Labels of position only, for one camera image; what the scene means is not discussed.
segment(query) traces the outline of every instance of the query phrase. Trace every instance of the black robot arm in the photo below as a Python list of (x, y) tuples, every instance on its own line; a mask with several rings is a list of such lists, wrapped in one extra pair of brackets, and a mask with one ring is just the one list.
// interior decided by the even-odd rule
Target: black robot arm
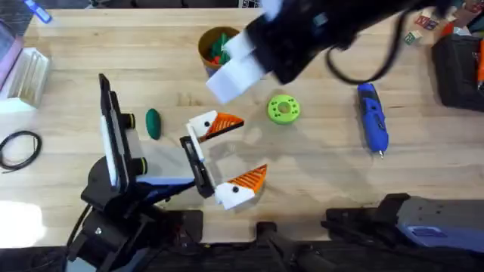
[(384, 76), (396, 58), (408, 14), (435, 6), (437, 13), (443, 16), (451, 5), (451, 0), (277, 1), (280, 1), (277, 16), (264, 14), (251, 22), (246, 31), (257, 61), (267, 73), (273, 71), (281, 84), (293, 81), (324, 49), (347, 49), (360, 31), (403, 11), (397, 20), (387, 61), (371, 80), (352, 81), (344, 77), (328, 55), (330, 70), (343, 81), (360, 84), (376, 80)]

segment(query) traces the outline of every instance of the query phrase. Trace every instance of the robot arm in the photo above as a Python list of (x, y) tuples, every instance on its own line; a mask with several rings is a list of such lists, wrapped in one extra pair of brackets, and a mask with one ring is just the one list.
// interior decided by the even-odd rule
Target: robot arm
[[(450, 1), (266, 0), (262, 5), (265, 13), (226, 44), (231, 61), (207, 82), (222, 103), (242, 94), (269, 72), (274, 72), (281, 84), (292, 82), (319, 52), (327, 48), (347, 49), (360, 31), (403, 11), (396, 28), (396, 36), (401, 37), (410, 12), (436, 6), (443, 15)], [(371, 80), (389, 69), (400, 40), (394, 41), (385, 69)], [(343, 81), (361, 83), (346, 80), (334, 66), (329, 68)]]

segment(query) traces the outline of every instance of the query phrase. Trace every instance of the white container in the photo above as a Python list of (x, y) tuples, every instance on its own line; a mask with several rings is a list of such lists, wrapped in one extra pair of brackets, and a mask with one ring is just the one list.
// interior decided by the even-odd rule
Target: white container
[(35, 110), (40, 104), (50, 60), (35, 48), (24, 48), (0, 90), (0, 113)]

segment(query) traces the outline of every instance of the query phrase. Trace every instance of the blue glue gun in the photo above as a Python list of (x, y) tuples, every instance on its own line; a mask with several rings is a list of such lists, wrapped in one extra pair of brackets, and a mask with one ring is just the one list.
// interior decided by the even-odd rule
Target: blue glue gun
[(377, 90), (371, 83), (358, 86), (361, 121), (365, 128), (365, 137), (371, 152), (379, 153), (381, 158), (388, 148), (388, 131), (385, 116), (378, 98)]

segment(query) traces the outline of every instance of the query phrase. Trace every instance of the green object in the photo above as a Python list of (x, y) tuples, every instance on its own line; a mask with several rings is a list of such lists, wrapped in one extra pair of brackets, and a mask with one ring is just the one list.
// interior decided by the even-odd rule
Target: green object
[(227, 41), (228, 41), (227, 34), (222, 33), (222, 46), (220, 48), (220, 51), (222, 52), (222, 55), (220, 57), (220, 64), (221, 65), (224, 65), (229, 61), (227, 51), (223, 50), (223, 46), (225, 45), (225, 43), (227, 43)]
[(293, 123), (300, 113), (301, 109), (297, 100), (287, 94), (276, 95), (267, 104), (267, 115), (279, 125)]
[(146, 129), (148, 134), (154, 140), (161, 137), (161, 118), (160, 114), (155, 109), (150, 109), (146, 113)]
[(229, 38), (227, 34), (222, 33), (220, 37), (216, 40), (216, 42), (213, 43), (212, 48), (210, 50), (210, 57), (212, 59), (215, 59), (215, 57), (220, 56), (219, 64), (221, 65), (226, 64), (230, 60), (230, 57), (228, 56), (227, 52), (225, 50), (222, 50), (224, 44), (227, 43), (228, 40)]

